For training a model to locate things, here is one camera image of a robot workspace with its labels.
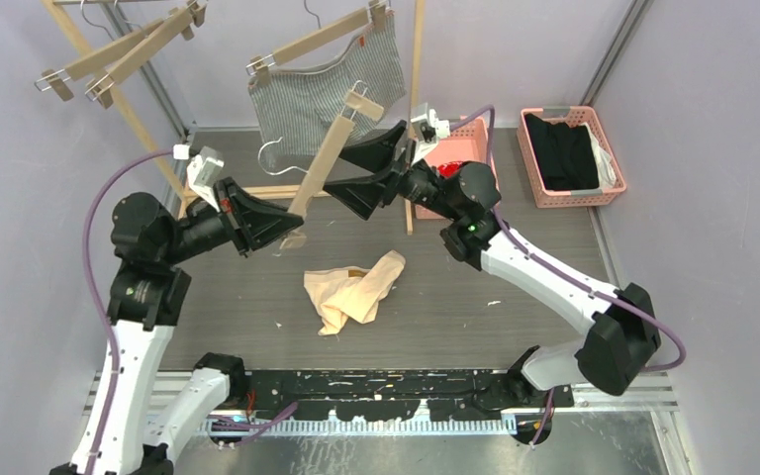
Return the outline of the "wooden hanger for beige underwear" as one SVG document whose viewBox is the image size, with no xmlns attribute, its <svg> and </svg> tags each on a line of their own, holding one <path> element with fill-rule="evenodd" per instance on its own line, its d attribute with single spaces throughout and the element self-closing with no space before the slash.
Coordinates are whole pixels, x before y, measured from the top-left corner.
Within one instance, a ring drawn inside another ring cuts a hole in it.
<svg viewBox="0 0 760 475">
<path fill-rule="evenodd" d="M 371 133 L 386 110 L 369 100 L 363 92 L 352 89 L 344 98 L 343 110 L 333 119 L 316 153 L 309 156 L 277 156 L 272 142 L 262 141 L 256 154 L 260 168 L 271 176 L 301 171 L 304 177 L 293 195 L 289 211 L 305 218 L 316 193 L 322 190 L 341 150 Z"/>
</svg>

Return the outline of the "red underwear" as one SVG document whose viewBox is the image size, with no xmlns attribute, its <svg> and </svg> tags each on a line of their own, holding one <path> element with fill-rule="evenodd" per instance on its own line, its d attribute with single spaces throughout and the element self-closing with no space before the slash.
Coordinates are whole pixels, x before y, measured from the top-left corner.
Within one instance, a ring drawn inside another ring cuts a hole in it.
<svg viewBox="0 0 760 475">
<path fill-rule="evenodd" d="M 440 164 L 436 168 L 436 171 L 439 176 L 444 179 L 448 179 L 453 176 L 464 164 L 465 161 L 462 160 L 448 161 L 446 163 Z"/>
</svg>

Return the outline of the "grey striped boxer underwear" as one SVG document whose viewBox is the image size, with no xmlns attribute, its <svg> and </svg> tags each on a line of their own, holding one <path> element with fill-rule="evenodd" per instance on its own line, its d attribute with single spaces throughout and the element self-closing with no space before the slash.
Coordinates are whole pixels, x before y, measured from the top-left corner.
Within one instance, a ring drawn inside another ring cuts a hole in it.
<svg viewBox="0 0 760 475">
<path fill-rule="evenodd" d="M 407 95 L 393 12 L 383 29 L 366 28 L 327 63 L 277 70 L 265 84 L 256 78 L 248 83 L 262 140 L 273 143 L 277 156 L 315 154 L 352 89 L 385 110 Z"/>
</svg>

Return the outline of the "beige underwear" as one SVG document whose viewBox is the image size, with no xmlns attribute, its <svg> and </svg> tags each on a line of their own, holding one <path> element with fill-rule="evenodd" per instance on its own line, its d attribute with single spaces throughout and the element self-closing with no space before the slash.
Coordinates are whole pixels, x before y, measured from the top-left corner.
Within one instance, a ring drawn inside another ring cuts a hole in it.
<svg viewBox="0 0 760 475">
<path fill-rule="evenodd" d="M 361 325 L 374 322 L 379 303 L 388 296 L 405 265 L 406 258 L 391 250 L 371 268 L 306 271 L 304 289 L 322 322 L 318 335 L 337 335 L 348 321 Z"/>
</svg>

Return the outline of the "wooden hanger for striped underwear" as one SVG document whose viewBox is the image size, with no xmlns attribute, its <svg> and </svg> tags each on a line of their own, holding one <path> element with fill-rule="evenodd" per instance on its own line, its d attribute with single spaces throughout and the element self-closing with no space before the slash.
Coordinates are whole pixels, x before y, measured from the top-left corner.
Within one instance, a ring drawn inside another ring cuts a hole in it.
<svg viewBox="0 0 760 475">
<path fill-rule="evenodd" d="M 267 79 L 271 68 L 285 65 L 369 24 L 384 27 L 389 7 L 388 1 L 369 1 L 367 7 L 357 9 L 291 43 L 277 47 L 267 55 L 252 58 L 244 70 L 249 77 Z"/>
</svg>

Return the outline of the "wooden hanger for red underwear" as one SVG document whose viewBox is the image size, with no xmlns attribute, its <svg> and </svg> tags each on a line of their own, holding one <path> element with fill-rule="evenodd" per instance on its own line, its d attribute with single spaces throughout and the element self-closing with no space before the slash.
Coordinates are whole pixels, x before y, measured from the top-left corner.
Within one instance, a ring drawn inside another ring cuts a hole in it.
<svg viewBox="0 0 760 475">
<path fill-rule="evenodd" d="M 130 32 L 98 51 L 99 59 L 89 68 L 99 78 L 90 81 L 85 96 L 92 102 L 111 94 L 114 86 L 123 84 L 130 76 L 149 62 L 173 39 L 185 41 L 194 38 L 194 28 L 205 22 L 207 1 L 187 1 L 184 6 L 172 9 L 143 29 Z"/>
</svg>

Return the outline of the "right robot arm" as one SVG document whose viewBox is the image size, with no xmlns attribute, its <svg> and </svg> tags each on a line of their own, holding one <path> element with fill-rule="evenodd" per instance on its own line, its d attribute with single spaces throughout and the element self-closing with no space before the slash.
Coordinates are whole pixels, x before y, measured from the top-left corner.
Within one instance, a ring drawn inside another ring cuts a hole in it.
<svg viewBox="0 0 760 475">
<path fill-rule="evenodd" d="M 401 121 L 379 137 L 346 146 L 339 158 L 367 173 L 328 181 L 325 192 L 364 220 L 397 197 L 448 219 L 439 235 L 455 260 L 527 292 L 578 333 L 574 342 L 532 347 L 512 366 L 510 392 L 517 403 L 534 406 L 548 390 L 576 383 L 622 395 L 661 345 L 647 291 L 599 281 L 532 245 L 498 217 L 501 194 L 489 163 L 464 161 L 444 177 L 426 162 L 437 133 L 428 129 L 425 140 L 411 140 L 407 126 Z"/>
</svg>

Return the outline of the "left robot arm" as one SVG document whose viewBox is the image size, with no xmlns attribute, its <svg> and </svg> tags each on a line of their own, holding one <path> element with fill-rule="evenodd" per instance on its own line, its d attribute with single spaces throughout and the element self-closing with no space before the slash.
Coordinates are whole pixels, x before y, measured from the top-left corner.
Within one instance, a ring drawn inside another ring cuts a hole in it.
<svg viewBox="0 0 760 475">
<path fill-rule="evenodd" d="M 170 474 L 183 448 L 220 405 L 249 393 L 240 357 L 209 352 L 154 419 L 147 415 L 158 368 L 181 315 L 191 277 L 182 263 L 229 243 L 248 255 L 300 228 L 304 220 L 253 197 L 231 178 L 175 219 L 151 194 L 121 199 L 111 241 L 120 267 L 101 317 L 109 331 L 100 388 L 86 431 L 59 474 Z"/>
</svg>

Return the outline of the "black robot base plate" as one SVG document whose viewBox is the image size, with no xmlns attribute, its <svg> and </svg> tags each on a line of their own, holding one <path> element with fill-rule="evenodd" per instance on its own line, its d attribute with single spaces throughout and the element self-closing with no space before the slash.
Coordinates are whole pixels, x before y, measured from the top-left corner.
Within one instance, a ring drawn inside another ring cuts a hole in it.
<svg viewBox="0 0 760 475">
<path fill-rule="evenodd" d="M 502 411 L 546 404 L 546 394 L 520 381 L 518 372 L 492 369 L 252 370 L 246 386 L 231 391 L 219 410 L 259 420 L 297 405 L 292 418 L 344 422 L 407 421 L 426 406 L 431 422 L 495 420 Z"/>
</svg>

